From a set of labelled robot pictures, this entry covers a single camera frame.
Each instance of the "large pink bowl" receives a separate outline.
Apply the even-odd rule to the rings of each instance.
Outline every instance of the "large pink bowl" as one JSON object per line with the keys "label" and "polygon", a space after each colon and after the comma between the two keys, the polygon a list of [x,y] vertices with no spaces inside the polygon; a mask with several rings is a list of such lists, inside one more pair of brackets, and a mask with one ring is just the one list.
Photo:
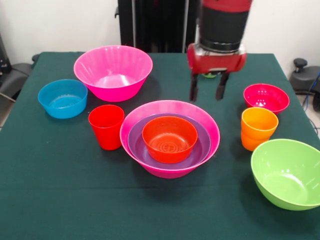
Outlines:
{"label": "large pink bowl", "polygon": [[145,52],[122,45],[87,51],[74,63],[74,74],[99,99],[121,102],[135,96],[153,68]]}
{"label": "large pink bowl", "polygon": [[248,86],[243,92],[243,97],[249,108],[261,107],[274,114],[283,112],[290,104],[290,98],[285,91],[265,83]]}
{"label": "large pink bowl", "polygon": [[[207,130],[210,139],[211,139],[211,148],[208,156],[200,163],[182,169],[162,169],[150,166],[135,158],[131,153],[128,146],[128,135],[131,128],[140,120],[154,115],[154,114],[180,114],[187,117],[190,117],[200,124]],[[148,102],[144,105],[141,105],[130,112],[126,118],[120,129],[120,140],[124,150],[136,160],[142,167],[144,167],[149,173],[165,179],[175,179],[180,178],[192,170],[196,169],[200,165],[207,162],[217,151],[220,143],[220,131],[215,120],[203,109],[193,104],[184,102],[184,101],[176,101],[176,100],[161,100],[161,101],[153,101]]]}

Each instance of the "lime green bowl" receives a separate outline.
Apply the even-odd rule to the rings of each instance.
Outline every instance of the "lime green bowl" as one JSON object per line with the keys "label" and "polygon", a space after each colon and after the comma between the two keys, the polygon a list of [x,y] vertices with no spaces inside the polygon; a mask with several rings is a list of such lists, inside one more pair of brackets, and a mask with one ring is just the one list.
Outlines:
{"label": "lime green bowl", "polygon": [[262,194],[282,209],[320,206],[320,151],[300,141],[275,139],[252,153],[251,169]]}

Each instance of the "orange cup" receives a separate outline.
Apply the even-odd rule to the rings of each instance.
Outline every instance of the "orange cup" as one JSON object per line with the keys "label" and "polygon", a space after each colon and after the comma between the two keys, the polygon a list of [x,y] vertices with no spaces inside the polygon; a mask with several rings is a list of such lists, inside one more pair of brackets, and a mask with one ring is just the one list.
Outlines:
{"label": "orange cup", "polygon": [[277,129],[279,120],[270,110],[250,107],[241,116],[241,142],[245,149],[253,151],[268,141]]}

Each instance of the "red cup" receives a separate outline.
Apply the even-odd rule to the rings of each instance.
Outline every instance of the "red cup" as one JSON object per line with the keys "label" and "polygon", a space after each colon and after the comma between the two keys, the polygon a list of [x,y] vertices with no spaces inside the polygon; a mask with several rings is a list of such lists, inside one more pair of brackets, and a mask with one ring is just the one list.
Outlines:
{"label": "red cup", "polygon": [[125,112],[116,105],[102,105],[93,109],[88,117],[95,137],[104,150],[116,150],[121,147],[120,127]]}

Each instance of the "cup rim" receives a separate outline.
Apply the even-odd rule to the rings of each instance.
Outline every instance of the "cup rim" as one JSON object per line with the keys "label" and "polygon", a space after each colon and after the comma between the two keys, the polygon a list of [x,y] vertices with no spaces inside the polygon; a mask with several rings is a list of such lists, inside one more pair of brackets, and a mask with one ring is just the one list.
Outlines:
{"label": "cup rim", "polygon": [[[258,128],[255,128],[255,127],[249,125],[249,124],[244,120],[244,114],[245,114],[246,111],[250,111],[250,110],[254,110],[254,109],[263,110],[263,111],[266,111],[266,112],[272,114],[272,115],[275,117],[275,119],[276,119],[276,125],[275,125],[274,127],[272,127],[272,128],[269,128],[269,129],[258,129]],[[256,130],[256,131],[259,131],[259,132],[269,132],[269,131],[275,130],[275,129],[278,127],[278,125],[279,125],[279,119],[278,119],[277,115],[275,115],[275,114],[274,114],[272,111],[270,111],[269,109],[266,109],[266,108],[264,108],[264,107],[258,107],[258,106],[248,107],[246,110],[244,110],[244,111],[242,112],[242,114],[241,114],[241,121],[243,121],[244,124],[247,125],[249,128],[251,128],[251,129],[253,129],[253,130]]]}
{"label": "cup rim", "polygon": [[[98,110],[98,109],[100,109],[100,108],[105,108],[105,107],[116,107],[116,108],[120,109],[120,110],[121,110],[121,114],[122,114],[121,120],[118,121],[116,124],[114,124],[114,125],[112,125],[112,126],[97,126],[97,125],[93,124],[92,121],[90,121],[91,114],[92,114],[93,112],[95,112],[96,110]],[[121,107],[119,107],[119,106],[117,106],[117,105],[114,105],[114,104],[105,104],[105,105],[97,106],[96,108],[94,108],[94,109],[90,112],[90,114],[89,114],[89,116],[88,116],[88,121],[89,121],[90,125],[93,126],[93,127],[95,127],[95,128],[99,128],[99,129],[110,129],[110,128],[113,128],[113,127],[117,126],[118,124],[122,124],[122,122],[124,121],[124,119],[125,119],[125,111],[124,111]]]}

